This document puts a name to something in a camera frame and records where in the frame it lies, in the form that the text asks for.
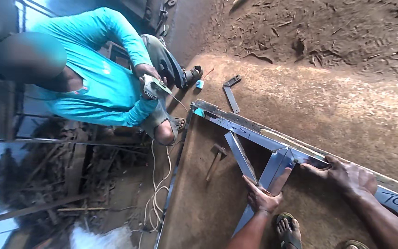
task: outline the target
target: blue long-sleeve shirt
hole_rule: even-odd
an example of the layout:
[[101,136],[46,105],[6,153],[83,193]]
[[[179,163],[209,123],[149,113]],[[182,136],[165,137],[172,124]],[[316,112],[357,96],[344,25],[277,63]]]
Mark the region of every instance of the blue long-sleeve shirt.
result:
[[78,91],[41,89],[54,114],[81,122],[133,127],[155,110],[158,100],[142,98],[140,82],[132,72],[97,52],[108,40],[119,40],[133,65],[152,65],[144,43],[121,13],[99,8],[42,21],[31,31],[58,39],[67,51],[67,66],[83,78],[84,87]]

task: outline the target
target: small metal bracket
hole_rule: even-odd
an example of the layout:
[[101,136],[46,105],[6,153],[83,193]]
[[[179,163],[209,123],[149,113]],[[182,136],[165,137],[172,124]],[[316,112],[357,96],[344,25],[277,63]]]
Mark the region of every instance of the small metal bracket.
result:
[[236,83],[240,82],[241,80],[242,77],[238,74],[233,78],[231,78],[229,81],[225,82],[222,87],[224,89],[225,95],[227,96],[231,109],[233,110],[234,113],[240,112],[240,109],[236,103],[236,99],[234,98],[233,92],[231,91],[231,87],[234,86]]
[[240,76],[240,74],[234,76],[233,78],[231,78],[229,81],[224,83],[224,86],[229,86],[232,87],[234,86],[236,83],[240,82],[242,80],[242,77]]

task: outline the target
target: scrap metal pile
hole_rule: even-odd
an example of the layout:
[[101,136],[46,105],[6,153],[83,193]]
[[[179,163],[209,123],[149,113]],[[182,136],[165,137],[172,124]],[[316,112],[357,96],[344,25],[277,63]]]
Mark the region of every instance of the scrap metal pile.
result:
[[[87,130],[86,124],[49,119],[36,128],[33,137],[78,140],[78,137],[90,137]],[[57,243],[62,248],[69,246],[69,234],[75,222],[90,232],[100,233],[108,214],[115,176],[129,167],[145,166],[149,152],[149,147],[142,144],[130,145],[130,148],[87,146],[80,185],[72,190],[66,171],[75,154],[74,146],[72,143],[25,144],[23,149],[28,153],[19,163],[10,149],[1,155],[0,212],[52,203],[69,196],[69,192],[88,195],[76,202],[15,218],[21,228],[30,231],[29,248],[50,239],[54,240],[54,246]]]

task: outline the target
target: dirt floor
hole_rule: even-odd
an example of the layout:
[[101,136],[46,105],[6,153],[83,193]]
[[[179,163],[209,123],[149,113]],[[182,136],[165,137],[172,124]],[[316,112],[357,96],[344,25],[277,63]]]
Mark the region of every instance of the dirt floor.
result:
[[205,51],[398,81],[398,0],[246,0],[233,10],[226,0],[178,5],[170,49],[181,64]]

